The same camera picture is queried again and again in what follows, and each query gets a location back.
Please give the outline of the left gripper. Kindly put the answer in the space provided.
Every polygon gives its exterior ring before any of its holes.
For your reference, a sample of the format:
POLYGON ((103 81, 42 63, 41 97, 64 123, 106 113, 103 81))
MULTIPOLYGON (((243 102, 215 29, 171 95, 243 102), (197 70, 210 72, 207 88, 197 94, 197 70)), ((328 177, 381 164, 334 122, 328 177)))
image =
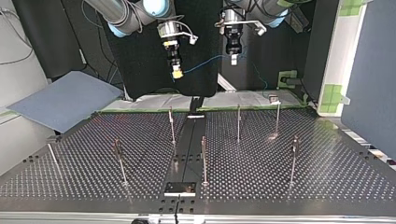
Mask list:
POLYGON ((227 39, 226 53, 231 55, 231 65, 237 66, 238 54, 242 52, 241 37, 243 35, 242 25, 227 25, 224 28, 224 36, 227 39))

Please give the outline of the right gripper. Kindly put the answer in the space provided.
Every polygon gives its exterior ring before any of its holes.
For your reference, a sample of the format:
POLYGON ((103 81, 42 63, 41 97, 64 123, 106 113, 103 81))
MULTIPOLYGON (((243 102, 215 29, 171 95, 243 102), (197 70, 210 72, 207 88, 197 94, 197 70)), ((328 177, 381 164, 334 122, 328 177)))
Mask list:
POLYGON ((167 61, 172 66, 172 77, 179 79, 183 77, 181 68, 181 56, 179 53, 179 41, 177 37, 166 37, 163 39, 163 47, 167 53, 167 61))

